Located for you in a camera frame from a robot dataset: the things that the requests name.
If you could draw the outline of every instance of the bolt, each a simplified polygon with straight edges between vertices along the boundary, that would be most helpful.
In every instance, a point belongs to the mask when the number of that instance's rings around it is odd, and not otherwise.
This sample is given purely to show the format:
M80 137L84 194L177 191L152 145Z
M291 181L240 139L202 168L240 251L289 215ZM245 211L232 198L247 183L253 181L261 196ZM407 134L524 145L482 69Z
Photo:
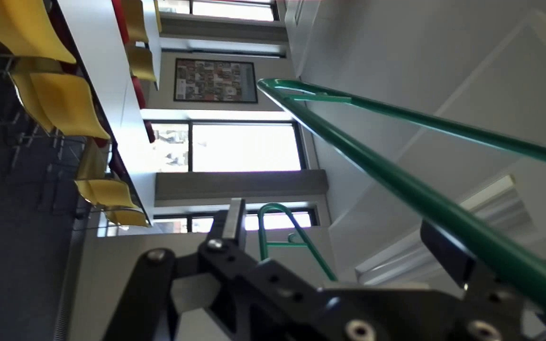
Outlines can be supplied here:
M376 341L376 329L367 319L350 319L346 333L352 341Z
M473 319L467 323L467 331L477 341L503 341L501 331L486 319Z
M166 249L164 247L156 247L156 249L151 249L147 255L149 255L151 261L160 263L166 257Z
M223 240L221 238L211 238L209 240L209 247L211 249L221 249L223 247Z

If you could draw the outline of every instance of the green handrail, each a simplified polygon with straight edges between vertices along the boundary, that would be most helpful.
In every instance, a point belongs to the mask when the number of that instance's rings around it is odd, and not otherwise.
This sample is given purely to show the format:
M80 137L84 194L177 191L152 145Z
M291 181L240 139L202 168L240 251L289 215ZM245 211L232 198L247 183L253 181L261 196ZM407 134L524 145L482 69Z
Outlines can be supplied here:
M274 101L278 101L287 111L295 113L297 119L314 130L317 136L333 143L355 164L367 170L374 179L384 183L389 191L424 213L427 219L441 225L444 230L461 240L480 261L492 266L503 276L503 280L516 285L522 293L534 299L539 306L546 310L546 261L539 259L526 247L518 245L509 236L498 232L492 225L479 219L443 192L435 191L416 175L405 172L401 166L393 164L386 156L378 155L342 128L331 124L321 115L314 113L308 105L298 103L298 100L287 96L283 90L302 90L316 92L319 96L352 96L340 90L329 90L316 84L304 84L298 81L283 79L261 79L261 90L264 90ZM374 109L378 113L388 113L393 117L422 122L425 126L435 126L444 132L452 132L461 137L471 137L482 143L492 143L498 147L520 151L530 156L546 160L546 147L520 141L509 136L471 128L465 124L424 117L424 113L414 113L388 103L378 103L367 98L352 96L352 103Z
M268 211L285 211L289 215L289 219L295 225L295 230L300 234L302 242L293 240L293 234L289 234L287 242L268 242L268 230L266 230L266 213ZM274 247L308 247L316 261L319 263L319 266L323 266L323 270L327 272L327 276L331 280L336 280L334 270L329 266L327 259L319 253L319 249L316 247L316 244L312 242L310 234L300 227L300 223L297 221L295 213L279 202L268 202L259 209L259 244L261 244L261 259L268 259L270 257L270 245Z

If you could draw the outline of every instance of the picture frame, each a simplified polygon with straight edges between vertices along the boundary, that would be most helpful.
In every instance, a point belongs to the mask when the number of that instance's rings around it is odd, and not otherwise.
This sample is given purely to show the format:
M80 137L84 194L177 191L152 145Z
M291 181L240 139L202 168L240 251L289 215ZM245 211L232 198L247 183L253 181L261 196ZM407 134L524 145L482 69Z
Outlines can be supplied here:
M255 62L177 58L175 101L259 103Z

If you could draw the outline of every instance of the framed picture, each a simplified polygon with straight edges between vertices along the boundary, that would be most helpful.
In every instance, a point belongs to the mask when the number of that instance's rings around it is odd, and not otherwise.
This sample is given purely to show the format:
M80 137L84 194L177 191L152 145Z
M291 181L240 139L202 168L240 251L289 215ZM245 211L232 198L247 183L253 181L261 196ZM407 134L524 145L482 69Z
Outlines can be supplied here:
M177 58L175 100L257 103L255 62Z

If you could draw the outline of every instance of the window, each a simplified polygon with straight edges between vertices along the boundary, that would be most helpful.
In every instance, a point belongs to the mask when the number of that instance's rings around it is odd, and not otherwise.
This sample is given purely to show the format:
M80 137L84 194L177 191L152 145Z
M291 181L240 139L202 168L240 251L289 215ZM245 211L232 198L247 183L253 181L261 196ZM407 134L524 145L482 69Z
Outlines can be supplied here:
M300 170L297 122L154 122L160 172Z
M278 20L274 0L160 0L160 9L202 16Z
M291 208L300 227L319 225L317 208L302 206ZM215 211L192 211L192 213L173 213L173 215L156 215L154 225L162 232L209 232L215 223ZM245 219L247 230L259 230L259 209L249 209ZM291 217L285 211L266 213L266 228L295 228Z

